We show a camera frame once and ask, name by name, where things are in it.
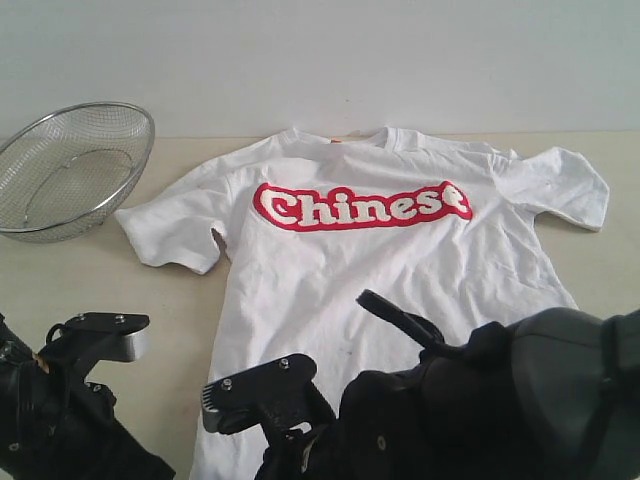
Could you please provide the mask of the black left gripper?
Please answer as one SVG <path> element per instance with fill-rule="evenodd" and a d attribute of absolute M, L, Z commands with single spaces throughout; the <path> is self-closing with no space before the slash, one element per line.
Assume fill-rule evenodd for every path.
<path fill-rule="evenodd" d="M 80 396 L 57 382 L 18 389 L 16 479 L 173 479 L 175 470 L 147 451 L 116 419 L 104 384 L 82 382 Z"/>

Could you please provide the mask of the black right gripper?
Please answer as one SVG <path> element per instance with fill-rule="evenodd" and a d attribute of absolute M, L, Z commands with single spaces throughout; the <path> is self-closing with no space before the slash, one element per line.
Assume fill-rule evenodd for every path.
<path fill-rule="evenodd" d="M 289 430 L 263 454 L 255 479 L 349 479 L 344 429 L 339 421 L 308 432 Z"/>

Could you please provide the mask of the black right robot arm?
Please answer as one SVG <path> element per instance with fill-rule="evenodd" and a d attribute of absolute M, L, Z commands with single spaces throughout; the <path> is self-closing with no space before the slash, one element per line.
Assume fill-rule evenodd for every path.
<path fill-rule="evenodd" d="M 372 291 L 358 303 L 418 340 L 416 367 L 361 372 L 338 417 L 272 438 L 261 479 L 635 479 L 639 315 L 554 307 L 448 345 Z"/>

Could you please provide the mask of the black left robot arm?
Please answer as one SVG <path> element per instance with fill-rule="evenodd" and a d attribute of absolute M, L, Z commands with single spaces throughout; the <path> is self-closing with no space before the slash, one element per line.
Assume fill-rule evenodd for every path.
<path fill-rule="evenodd" d="M 144 352 L 144 314 L 86 312 L 32 350 L 1 327 L 1 469 L 13 479 L 172 479 L 115 416 L 116 397 L 87 376 Z"/>

